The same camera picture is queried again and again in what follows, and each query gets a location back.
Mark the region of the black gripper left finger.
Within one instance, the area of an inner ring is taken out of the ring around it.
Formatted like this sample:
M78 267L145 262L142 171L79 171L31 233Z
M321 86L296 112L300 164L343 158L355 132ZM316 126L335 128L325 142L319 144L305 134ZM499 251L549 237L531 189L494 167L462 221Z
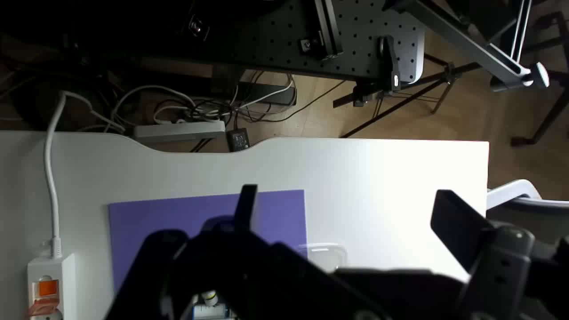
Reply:
M142 242L104 320L184 320L216 294L238 320L380 320L380 306L282 244L252 231L257 189L230 215L190 237L156 231Z

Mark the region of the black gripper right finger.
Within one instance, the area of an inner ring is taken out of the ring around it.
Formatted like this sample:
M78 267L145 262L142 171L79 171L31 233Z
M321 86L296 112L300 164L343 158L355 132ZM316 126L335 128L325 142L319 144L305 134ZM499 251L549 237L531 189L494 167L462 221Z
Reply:
M430 230L469 274L458 294L458 320L517 320L535 299L556 320L569 320L567 238L538 242L527 230L494 224L453 190L437 190Z

